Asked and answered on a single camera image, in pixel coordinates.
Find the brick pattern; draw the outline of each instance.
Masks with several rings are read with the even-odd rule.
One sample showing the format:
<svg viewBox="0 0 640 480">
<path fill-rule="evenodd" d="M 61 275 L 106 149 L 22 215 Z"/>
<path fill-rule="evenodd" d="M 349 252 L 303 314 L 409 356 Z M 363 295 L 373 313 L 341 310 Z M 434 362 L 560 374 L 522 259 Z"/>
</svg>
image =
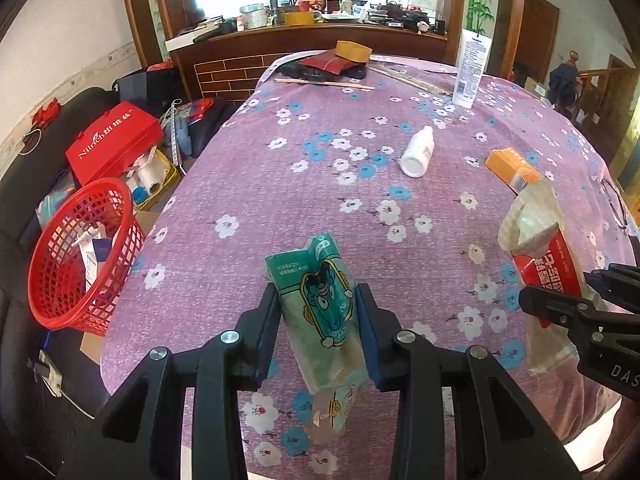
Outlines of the brick pattern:
<svg viewBox="0 0 640 480">
<path fill-rule="evenodd" d="M 203 97 L 244 102 L 251 97 L 258 79 L 271 63 L 288 54 L 236 57 L 199 63 L 193 67 Z"/>
</svg>

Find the power outlet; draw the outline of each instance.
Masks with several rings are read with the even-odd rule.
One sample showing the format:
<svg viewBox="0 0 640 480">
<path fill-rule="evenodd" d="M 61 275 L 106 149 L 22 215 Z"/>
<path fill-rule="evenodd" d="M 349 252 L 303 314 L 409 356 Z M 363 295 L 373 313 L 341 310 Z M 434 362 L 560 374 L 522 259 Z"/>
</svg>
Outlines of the power outlet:
<svg viewBox="0 0 640 480">
<path fill-rule="evenodd" d="M 49 367 L 49 377 L 43 377 L 49 391 L 56 397 L 62 397 L 62 374 L 44 350 L 40 350 L 40 362 Z"/>
</svg>

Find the black bag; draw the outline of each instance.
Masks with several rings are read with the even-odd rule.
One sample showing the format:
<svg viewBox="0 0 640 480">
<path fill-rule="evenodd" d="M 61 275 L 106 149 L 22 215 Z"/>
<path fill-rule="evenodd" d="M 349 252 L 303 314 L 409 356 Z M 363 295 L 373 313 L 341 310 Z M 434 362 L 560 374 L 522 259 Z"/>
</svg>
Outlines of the black bag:
<svg viewBox="0 0 640 480">
<path fill-rule="evenodd" d="M 191 149 L 194 157 L 200 156 L 209 141 L 235 111 L 236 107 L 233 103 L 224 99 L 215 99 L 213 105 L 204 112 L 202 118 L 190 124 L 189 137 L 191 138 Z"/>
<path fill-rule="evenodd" d="M 182 97 L 180 72 L 177 68 L 163 68 L 147 72 L 136 70 L 113 83 L 113 90 L 120 94 L 120 101 L 128 101 L 145 112 L 160 117 L 174 99 Z"/>
</svg>

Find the screw head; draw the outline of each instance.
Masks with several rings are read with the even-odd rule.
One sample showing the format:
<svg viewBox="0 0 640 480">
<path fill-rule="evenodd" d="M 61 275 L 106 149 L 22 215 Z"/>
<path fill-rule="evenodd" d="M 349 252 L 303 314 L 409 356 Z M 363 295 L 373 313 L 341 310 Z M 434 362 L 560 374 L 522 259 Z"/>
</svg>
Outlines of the screw head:
<svg viewBox="0 0 640 480">
<path fill-rule="evenodd" d="M 485 359 L 489 355 L 487 349 L 480 345 L 472 346 L 469 353 L 471 354 L 471 357 L 475 357 L 476 359 Z"/>
<path fill-rule="evenodd" d="M 164 346 L 157 346 L 149 352 L 149 357 L 153 359 L 153 361 L 161 361 L 166 357 L 166 348 Z"/>
<path fill-rule="evenodd" d="M 396 339 L 401 343 L 413 343 L 415 341 L 415 334 L 410 330 L 401 330 L 396 334 Z"/>
<path fill-rule="evenodd" d="M 240 339 L 240 334 L 235 330 L 227 330 L 220 336 L 220 340 L 226 344 L 235 343 L 238 339 Z"/>
</svg>

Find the white bottle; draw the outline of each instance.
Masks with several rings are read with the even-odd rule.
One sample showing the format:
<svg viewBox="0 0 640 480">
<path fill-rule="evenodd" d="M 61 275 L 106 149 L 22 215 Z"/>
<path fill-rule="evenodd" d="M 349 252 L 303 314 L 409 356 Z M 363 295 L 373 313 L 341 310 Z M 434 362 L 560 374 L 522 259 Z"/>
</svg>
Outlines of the white bottle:
<svg viewBox="0 0 640 480">
<path fill-rule="evenodd" d="M 416 133 L 400 158 L 400 169 L 406 176 L 419 178 L 427 172 L 435 142 L 433 128 L 425 126 Z"/>
</svg>

